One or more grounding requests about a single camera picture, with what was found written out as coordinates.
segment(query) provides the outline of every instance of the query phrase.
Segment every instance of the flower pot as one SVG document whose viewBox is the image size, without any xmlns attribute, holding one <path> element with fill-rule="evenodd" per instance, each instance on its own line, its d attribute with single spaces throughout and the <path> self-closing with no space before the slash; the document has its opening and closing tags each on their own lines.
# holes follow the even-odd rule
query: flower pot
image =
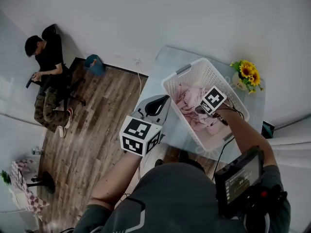
<svg viewBox="0 0 311 233">
<path fill-rule="evenodd" d="M 235 72 L 235 73 L 233 74 L 232 83 L 233 83 L 238 89 L 241 89 L 242 91 L 246 91 L 246 90 L 247 90 L 246 84 L 244 84 L 244 83 L 241 82 L 238 72 Z"/>
</svg>

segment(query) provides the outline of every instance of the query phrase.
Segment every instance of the potted plant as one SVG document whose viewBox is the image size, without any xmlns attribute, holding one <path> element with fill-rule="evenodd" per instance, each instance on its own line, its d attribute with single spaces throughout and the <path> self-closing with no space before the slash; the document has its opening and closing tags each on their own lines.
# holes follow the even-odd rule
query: potted plant
<svg viewBox="0 0 311 233">
<path fill-rule="evenodd" d="M 0 173 L 0 176 L 3 178 L 3 181 L 6 185 L 11 184 L 10 175 L 6 171 L 2 170 L 2 172 Z"/>
<path fill-rule="evenodd" d="M 234 85 L 241 90 L 248 90 L 248 94 L 256 92 L 256 87 L 260 86 L 260 75 L 254 63 L 248 60 L 240 60 L 230 64 L 237 72 L 232 77 Z"/>
</svg>

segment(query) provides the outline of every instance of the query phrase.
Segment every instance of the person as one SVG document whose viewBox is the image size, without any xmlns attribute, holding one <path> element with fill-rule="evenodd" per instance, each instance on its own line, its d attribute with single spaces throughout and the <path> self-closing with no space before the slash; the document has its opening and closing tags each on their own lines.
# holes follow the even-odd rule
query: person
<svg viewBox="0 0 311 233">
<path fill-rule="evenodd" d="M 65 137 L 66 129 L 72 122 L 72 108 L 67 111 L 54 110 L 56 108 L 57 89 L 63 83 L 65 75 L 62 68 L 62 53 L 57 42 L 50 38 L 48 41 L 42 40 L 37 35 L 31 36 L 25 43 L 25 51 L 28 57 L 35 56 L 40 65 L 40 71 L 32 76 L 34 82 L 41 81 L 45 83 L 49 75 L 55 75 L 49 82 L 46 90 L 43 87 L 35 101 L 35 120 L 55 132 L 59 130 L 61 138 Z"/>
<path fill-rule="evenodd" d="M 281 185 L 280 172 L 268 141 L 231 109 L 218 109 L 244 153 L 252 146 L 264 152 L 262 185 Z M 113 232 L 246 232 L 242 219 L 218 213 L 215 184 L 187 163 L 156 166 L 140 180 L 133 193 L 116 208 L 141 157 L 127 152 L 94 187 L 88 206 L 74 233 Z M 290 205 L 285 200 L 270 218 L 270 231 L 288 232 Z"/>
</svg>

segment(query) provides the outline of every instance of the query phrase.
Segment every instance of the black shoe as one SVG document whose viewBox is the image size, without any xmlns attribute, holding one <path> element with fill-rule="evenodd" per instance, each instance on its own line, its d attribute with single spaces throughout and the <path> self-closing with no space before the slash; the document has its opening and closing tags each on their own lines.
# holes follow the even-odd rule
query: black shoe
<svg viewBox="0 0 311 233">
<path fill-rule="evenodd" d="M 155 162 L 155 167 L 164 164 L 161 159 L 157 159 Z"/>
<path fill-rule="evenodd" d="M 189 159 L 188 152 L 181 150 L 179 152 L 178 158 L 179 158 L 179 162 L 186 162 Z"/>
</svg>

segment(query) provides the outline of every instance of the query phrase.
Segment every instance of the small table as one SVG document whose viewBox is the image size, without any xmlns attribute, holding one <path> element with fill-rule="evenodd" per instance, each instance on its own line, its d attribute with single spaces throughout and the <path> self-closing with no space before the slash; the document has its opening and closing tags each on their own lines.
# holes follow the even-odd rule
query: small table
<svg viewBox="0 0 311 233">
<path fill-rule="evenodd" d="M 28 206 L 26 207 L 27 211 L 32 211 L 35 213 L 35 216 L 39 219 L 42 218 L 41 212 L 44 206 L 48 206 L 49 203 L 38 198 L 29 188 L 26 183 L 25 178 L 23 177 L 23 171 L 29 170 L 28 165 L 32 164 L 33 161 L 29 159 L 24 159 L 20 161 L 13 161 L 11 166 L 12 173 L 12 183 L 14 187 L 22 190 L 27 198 Z"/>
<path fill-rule="evenodd" d="M 146 85 L 141 93 L 141 96 L 137 102 L 137 105 L 144 99 L 155 95 L 166 94 L 161 86 L 161 82 L 164 78 L 174 73 L 178 69 L 184 67 L 200 58 L 207 58 L 217 70 L 225 77 L 226 81 L 231 85 L 234 91 L 237 93 L 246 109 L 250 114 L 248 123 L 255 128 L 258 132 L 261 132 L 264 104 L 265 104 L 265 91 L 250 94 L 246 91 L 237 89 L 231 81 L 235 70 L 227 64 L 210 59 L 205 56 L 201 56 L 195 53 L 191 53 L 184 50 L 179 50 L 171 47 L 163 47 L 155 59 L 155 67 L 150 74 Z M 265 87 L 264 80 L 261 80 L 261 86 Z M 166 135 L 162 142 L 169 144 L 170 146 L 193 152 L 195 154 L 202 155 L 206 158 L 218 160 L 221 148 L 218 148 L 212 152 L 205 152 L 201 146 L 198 146 L 190 136 L 188 129 L 183 122 L 178 118 L 175 111 L 170 108 L 166 122 L 164 123 Z M 221 157 L 221 161 L 230 163 L 241 154 L 235 140 L 230 142 Z"/>
</svg>

